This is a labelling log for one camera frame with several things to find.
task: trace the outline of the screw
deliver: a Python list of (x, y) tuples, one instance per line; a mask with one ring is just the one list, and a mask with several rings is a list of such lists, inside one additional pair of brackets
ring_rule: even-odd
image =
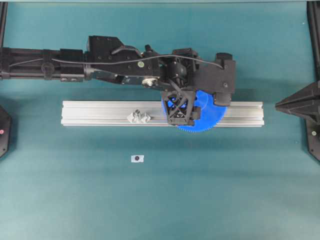
[(145, 66), (145, 63), (143, 61), (138, 61), (138, 67), (143, 68)]

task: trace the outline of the black cable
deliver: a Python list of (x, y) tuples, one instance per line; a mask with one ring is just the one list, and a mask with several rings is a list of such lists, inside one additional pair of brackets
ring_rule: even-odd
[(28, 61), (16, 62), (16, 63), (10, 64), (9, 67), (13, 67), (13, 66), (20, 65), (20, 64), (28, 64), (28, 63), (38, 62), (41, 60), (43, 60), (43, 58), (37, 58), (37, 59), (28, 60)]
[(157, 58), (181, 58), (181, 59), (189, 59), (189, 60), (194, 60), (200, 63), (205, 63), (205, 64), (211, 64), (214, 66), (217, 66), (220, 69), (224, 69), (223, 66), (221, 66), (218, 63), (211, 62), (211, 61), (205, 61), (201, 59), (197, 59), (194, 57), (189, 57), (189, 56), (181, 56), (181, 55), (175, 55), (175, 54), (160, 54), (156, 56), (149, 56), (145, 58), (140, 58), (140, 59), (135, 59), (135, 60), (126, 60), (126, 61), (115, 61), (115, 62), (85, 62), (85, 61), (66, 61), (66, 60), (60, 60), (56, 58), (52, 58), (52, 61), (58, 62), (58, 63), (64, 63), (64, 64), (90, 64), (90, 65), (117, 65), (117, 64), (128, 64), (128, 63), (136, 63), (144, 60), (150, 60), (150, 59), (157, 59)]

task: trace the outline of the blue plastic gear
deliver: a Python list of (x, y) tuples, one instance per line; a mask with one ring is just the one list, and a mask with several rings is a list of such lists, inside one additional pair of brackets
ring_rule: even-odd
[(207, 131), (213, 128), (224, 117), (227, 111), (226, 106), (214, 104), (212, 95), (200, 90), (196, 92), (194, 105), (201, 107), (200, 119), (194, 120), (194, 126), (178, 126), (179, 129), (191, 133)]

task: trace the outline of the black mounting bracket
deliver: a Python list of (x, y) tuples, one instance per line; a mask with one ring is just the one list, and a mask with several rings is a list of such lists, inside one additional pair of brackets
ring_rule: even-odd
[(307, 2), (316, 82), (275, 105), (277, 111), (305, 119), (308, 151), (320, 161), (320, 1)]
[[(0, 2), (0, 47), (4, 45), (6, 18), (7, 18), (7, 2)], [(9, 137), (11, 130), (11, 117), (0, 106), (0, 158), (8, 151), (9, 148)]]

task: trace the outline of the aluminum rail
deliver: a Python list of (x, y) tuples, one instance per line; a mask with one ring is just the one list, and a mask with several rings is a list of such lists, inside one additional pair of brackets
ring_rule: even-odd
[[(134, 111), (147, 113), (147, 123), (130, 123)], [(63, 101), (64, 126), (153, 126), (171, 127), (160, 101)], [(261, 127), (264, 122), (263, 103), (233, 101), (216, 127)]]

